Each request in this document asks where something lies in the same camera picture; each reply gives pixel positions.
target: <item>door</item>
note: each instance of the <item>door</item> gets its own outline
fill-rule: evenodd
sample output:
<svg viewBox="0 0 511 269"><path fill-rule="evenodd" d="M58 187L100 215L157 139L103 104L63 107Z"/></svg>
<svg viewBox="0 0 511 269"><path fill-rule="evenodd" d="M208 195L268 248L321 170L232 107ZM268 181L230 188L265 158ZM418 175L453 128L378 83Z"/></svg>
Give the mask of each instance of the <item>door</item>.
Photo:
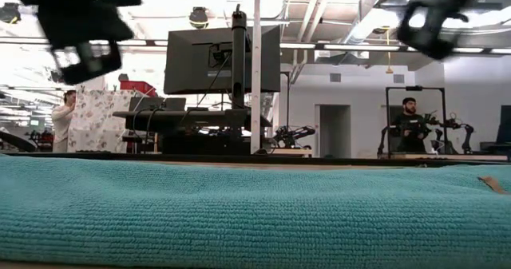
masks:
<svg viewBox="0 0 511 269"><path fill-rule="evenodd" d="M351 158L351 108L349 105L319 106L319 156Z"/></svg>

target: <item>floral curtain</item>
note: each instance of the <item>floral curtain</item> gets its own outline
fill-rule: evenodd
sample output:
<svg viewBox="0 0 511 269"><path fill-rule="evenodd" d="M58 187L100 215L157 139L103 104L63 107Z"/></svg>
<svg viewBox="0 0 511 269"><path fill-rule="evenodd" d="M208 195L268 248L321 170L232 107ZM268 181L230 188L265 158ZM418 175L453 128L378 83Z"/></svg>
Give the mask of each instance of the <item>floral curtain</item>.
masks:
<svg viewBox="0 0 511 269"><path fill-rule="evenodd" d="M126 152L122 141L125 119L113 117L116 111L128 111L134 90L90 90L79 92L69 127L68 152Z"/></svg>

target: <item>red box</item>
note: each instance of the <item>red box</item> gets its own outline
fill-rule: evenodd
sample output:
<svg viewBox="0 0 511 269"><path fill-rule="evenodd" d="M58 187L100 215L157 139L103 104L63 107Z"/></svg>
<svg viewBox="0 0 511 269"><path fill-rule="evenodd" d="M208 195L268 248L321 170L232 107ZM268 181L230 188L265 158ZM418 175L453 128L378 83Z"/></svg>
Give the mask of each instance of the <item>red box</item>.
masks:
<svg viewBox="0 0 511 269"><path fill-rule="evenodd" d="M146 94L148 97L156 96L156 89L145 81L121 81L121 89L123 90L138 90Z"/></svg>

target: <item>white pole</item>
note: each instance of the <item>white pole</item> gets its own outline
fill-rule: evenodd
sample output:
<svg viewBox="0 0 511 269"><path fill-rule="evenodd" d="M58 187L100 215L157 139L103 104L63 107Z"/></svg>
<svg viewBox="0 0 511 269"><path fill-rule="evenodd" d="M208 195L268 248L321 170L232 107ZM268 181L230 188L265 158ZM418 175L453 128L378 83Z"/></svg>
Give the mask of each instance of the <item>white pole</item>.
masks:
<svg viewBox="0 0 511 269"><path fill-rule="evenodd" d="M261 0L254 0L254 27L252 34L252 137L251 153L261 148Z"/></svg>

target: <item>towel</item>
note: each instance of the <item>towel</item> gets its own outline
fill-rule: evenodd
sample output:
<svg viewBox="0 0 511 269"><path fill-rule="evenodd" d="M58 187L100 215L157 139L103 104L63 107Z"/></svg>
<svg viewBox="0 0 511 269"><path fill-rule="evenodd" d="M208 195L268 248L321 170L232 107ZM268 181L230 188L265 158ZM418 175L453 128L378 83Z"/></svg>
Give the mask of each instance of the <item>towel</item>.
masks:
<svg viewBox="0 0 511 269"><path fill-rule="evenodd" d="M510 268L510 166L260 170L0 156L0 259Z"/></svg>

